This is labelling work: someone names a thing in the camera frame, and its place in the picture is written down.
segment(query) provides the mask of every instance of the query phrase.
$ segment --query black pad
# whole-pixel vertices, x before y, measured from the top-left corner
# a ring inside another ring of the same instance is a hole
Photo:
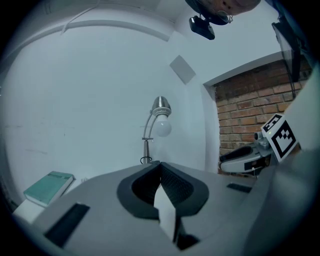
[[[154,201],[160,182],[178,217],[197,214],[209,198],[205,183],[162,162],[123,179],[117,188],[118,199],[135,217],[158,220]]]
[[[244,185],[236,184],[236,183],[230,183],[226,187],[229,188],[229,189],[241,191],[241,192],[244,192],[244,193],[250,193],[250,191],[252,189],[252,187],[244,186]]]
[[[63,247],[89,209],[87,205],[76,203],[49,229],[45,237]]]

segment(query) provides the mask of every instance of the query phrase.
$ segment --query book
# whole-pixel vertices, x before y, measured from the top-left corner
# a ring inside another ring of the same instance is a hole
[[[28,200],[47,207],[65,192],[73,180],[72,174],[52,171],[23,193]]]

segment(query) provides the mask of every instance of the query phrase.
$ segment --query lamp shade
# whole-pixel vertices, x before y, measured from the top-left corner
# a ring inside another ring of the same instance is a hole
[[[169,116],[171,114],[171,107],[167,99],[163,96],[159,96],[154,100],[152,105],[152,114],[154,116],[165,115]]]

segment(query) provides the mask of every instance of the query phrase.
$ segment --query light bulb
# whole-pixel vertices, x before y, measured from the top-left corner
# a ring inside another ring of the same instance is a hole
[[[154,126],[156,134],[160,137],[166,137],[171,133],[171,124],[168,121],[168,117],[164,114],[157,116]]]

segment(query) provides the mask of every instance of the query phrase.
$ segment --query cable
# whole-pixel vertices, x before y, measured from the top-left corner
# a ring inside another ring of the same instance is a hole
[[[67,26],[68,26],[68,24],[69,24],[70,22],[72,22],[72,21],[75,20],[76,18],[80,17],[82,14],[85,14],[86,12],[89,12],[89,11],[91,11],[92,9],[98,7],[99,4],[100,4],[100,0],[97,0],[96,5],[95,5],[94,7],[90,7],[90,8],[88,8],[88,9],[84,10],[84,11],[80,12],[79,14],[77,14],[76,16],[74,16],[72,19],[70,19],[70,20],[63,26],[63,28],[62,28],[62,30],[61,30],[61,35],[62,35],[64,32],[66,32]]]
[[[293,99],[296,98],[296,89],[295,89],[295,83],[292,82],[292,78],[291,78],[291,73],[290,73],[290,70],[289,70],[289,67],[288,67],[288,64],[285,60],[283,60],[284,62],[284,65],[285,65],[285,68],[286,68],[286,72],[288,74],[288,77],[289,77],[289,81],[290,81],[290,86],[291,86],[291,92],[292,92],[292,97]]]
[[[144,158],[149,158],[150,161],[152,161],[152,157],[150,157],[150,156],[143,156],[143,157],[140,158],[140,163],[141,163],[142,165],[143,165],[143,162],[142,162],[141,160],[144,159]]]

